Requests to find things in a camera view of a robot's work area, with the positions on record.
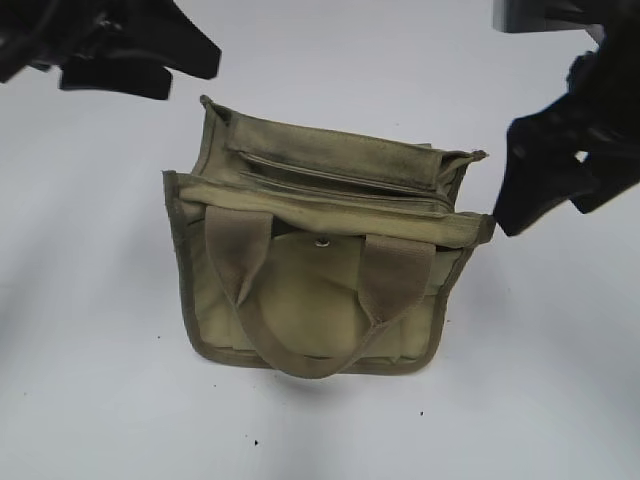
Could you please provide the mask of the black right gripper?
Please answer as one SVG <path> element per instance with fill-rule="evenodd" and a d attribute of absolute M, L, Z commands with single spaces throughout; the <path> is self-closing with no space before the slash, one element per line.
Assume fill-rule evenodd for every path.
<path fill-rule="evenodd" d="M 639 3 L 571 5 L 598 48 L 576 58 L 567 94 L 507 130 L 493 217 L 509 237 L 567 200 L 588 214 L 639 183 Z"/>

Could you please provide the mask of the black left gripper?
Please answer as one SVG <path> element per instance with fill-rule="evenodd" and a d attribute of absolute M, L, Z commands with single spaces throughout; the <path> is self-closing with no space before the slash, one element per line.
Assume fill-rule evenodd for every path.
<path fill-rule="evenodd" d="M 27 67 L 57 66 L 63 91 L 167 100 L 173 76 L 166 67 L 213 79 L 220 60 L 221 49 L 173 1 L 1 3 L 3 83 Z"/>

